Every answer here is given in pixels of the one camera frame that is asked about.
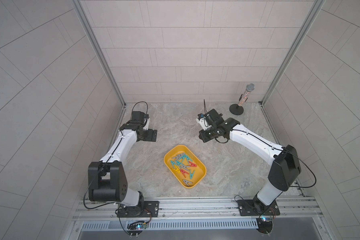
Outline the yellow plastic storage box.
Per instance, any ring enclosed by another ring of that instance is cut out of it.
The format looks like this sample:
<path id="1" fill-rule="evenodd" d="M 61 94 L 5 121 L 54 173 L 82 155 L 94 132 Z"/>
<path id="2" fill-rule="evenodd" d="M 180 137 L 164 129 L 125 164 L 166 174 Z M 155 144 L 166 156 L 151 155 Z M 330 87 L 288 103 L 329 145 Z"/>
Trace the yellow plastic storage box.
<path id="1" fill-rule="evenodd" d="M 170 161 L 174 161 L 179 165 L 181 173 L 176 173 L 172 170 L 173 167 Z M 189 162 L 195 163 L 197 167 L 189 167 Z M 167 152 L 164 156 L 164 163 L 178 182 L 186 189 L 192 189 L 195 187 L 207 174 L 207 169 L 203 162 L 201 162 L 199 158 L 185 145 L 178 145 Z M 193 186 L 186 187 L 183 183 L 183 179 L 193 182 Z"/>

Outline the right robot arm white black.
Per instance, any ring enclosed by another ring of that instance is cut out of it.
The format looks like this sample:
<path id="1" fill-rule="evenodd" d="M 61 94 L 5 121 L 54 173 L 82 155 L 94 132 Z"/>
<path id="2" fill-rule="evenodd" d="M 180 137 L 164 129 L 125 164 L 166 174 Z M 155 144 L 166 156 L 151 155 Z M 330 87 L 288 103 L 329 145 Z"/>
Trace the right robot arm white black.
<path id="1" fill-rule="evenodd" d="M 254 206 L 260 211 L 292 187 L 302 171 L 300 159 L 293 146 L 283 147 L 268 141 L 233 118 L 224 120 L 223 115 L 215 109 L 198 114 L 198 123 L 203 128 L 199 131 L 199 138 L 204 143 L 224 137 L 251 150 L 271 166 L 267 182 L 254 197 Z"/>

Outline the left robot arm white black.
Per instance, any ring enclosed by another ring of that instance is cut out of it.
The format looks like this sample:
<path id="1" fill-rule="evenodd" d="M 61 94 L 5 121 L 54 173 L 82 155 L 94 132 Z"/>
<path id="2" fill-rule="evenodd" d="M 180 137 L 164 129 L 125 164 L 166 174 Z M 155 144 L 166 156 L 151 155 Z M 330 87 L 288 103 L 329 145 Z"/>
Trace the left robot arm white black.
<path id="1" fill-rule="evenodd" d="M 123 163 L 136 142 L 155 142 L 157 131 L 149 128 L 149 115 L 133 111 L 131 119 L 123 124 L 115 142 L 105 156 L 88 167 L 88 198 L 91 202 L 113 202 L 125 207 L 144 205 L 141 192 L 128 187 Z"/>

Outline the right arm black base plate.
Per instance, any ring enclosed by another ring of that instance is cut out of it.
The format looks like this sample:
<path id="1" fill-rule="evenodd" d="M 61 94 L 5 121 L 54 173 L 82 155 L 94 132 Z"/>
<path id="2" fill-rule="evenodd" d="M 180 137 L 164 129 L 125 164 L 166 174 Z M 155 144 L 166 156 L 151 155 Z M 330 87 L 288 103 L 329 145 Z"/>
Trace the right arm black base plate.
<path id="1" fill-rule="evenodd" d="M 273 201 L 269 206 L 264 205 L 261 201 L 254 200 L 236 200 L 239 207 L 239 212 L 242 217 L 246 216 L 279 216 L 280 210 L 276 201 Z"/>

